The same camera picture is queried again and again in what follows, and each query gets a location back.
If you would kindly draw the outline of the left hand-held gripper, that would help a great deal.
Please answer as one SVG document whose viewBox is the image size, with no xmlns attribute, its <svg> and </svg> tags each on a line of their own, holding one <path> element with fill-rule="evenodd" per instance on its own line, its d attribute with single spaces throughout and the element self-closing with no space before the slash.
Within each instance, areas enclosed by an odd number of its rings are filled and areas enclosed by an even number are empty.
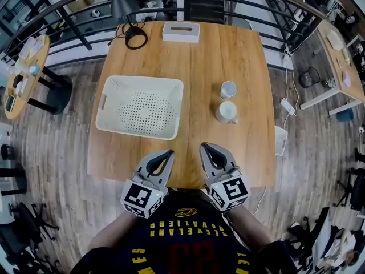
<svg viewBox="0 0 365 274">
<path fill-rule="evenodd" d="M 171 149 L 142 158 L 132 179 L 124 185 L 120 198 L 124 209 L 145 219 L 151 217 L 168 193 L 167 181 L 174 161 L 175 152 Z"/>
</svg>

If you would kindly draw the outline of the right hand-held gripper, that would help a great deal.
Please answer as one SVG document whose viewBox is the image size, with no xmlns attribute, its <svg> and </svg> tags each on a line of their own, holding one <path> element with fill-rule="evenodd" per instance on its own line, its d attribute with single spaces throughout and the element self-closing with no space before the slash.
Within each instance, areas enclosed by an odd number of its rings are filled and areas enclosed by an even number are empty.
<svg viewBox="0 0 365 274">
<path fill-rule="evenodd" d="M 204 194 L 215 209 L 226 212 L 242 205 L 251 193 L 232 153 L 208 142 L 200 144 L 199 153 L 206 173 Z"/>
</svg>

